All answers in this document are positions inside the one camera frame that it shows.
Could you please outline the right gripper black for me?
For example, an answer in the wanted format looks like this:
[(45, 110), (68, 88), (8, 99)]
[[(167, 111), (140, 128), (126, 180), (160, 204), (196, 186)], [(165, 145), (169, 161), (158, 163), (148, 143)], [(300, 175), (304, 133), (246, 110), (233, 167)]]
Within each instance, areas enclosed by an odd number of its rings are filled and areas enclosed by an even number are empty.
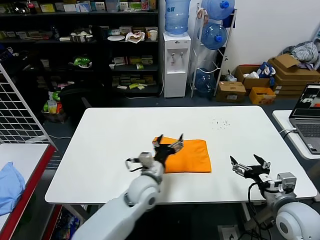
[(270, 173), (271, 163), (265, 161), (262, 157), (256, 154), (253, 154), (253, 156), (260, 165), (245, 166), (238, 163), (234, 157), (230, 156), (232, 170), (245, 179), (260, 179), (261, 174), (268, 175)]

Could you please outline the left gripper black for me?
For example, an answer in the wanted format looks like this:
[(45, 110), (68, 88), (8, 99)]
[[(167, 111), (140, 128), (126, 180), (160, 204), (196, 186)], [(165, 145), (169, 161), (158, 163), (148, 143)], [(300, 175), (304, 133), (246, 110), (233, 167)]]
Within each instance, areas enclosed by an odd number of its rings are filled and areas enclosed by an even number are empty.
[(155, 151), (154, 160), (161, 163), (162, 166), (166, 167), (166, 160), (170, 155), (174, 155), (179, 152), (184, 147), (183, 133), (180, 135), (179, 139), (172, 144), (162, 144), (163, 135), (156, 137), (152, 141), (152, 145)]

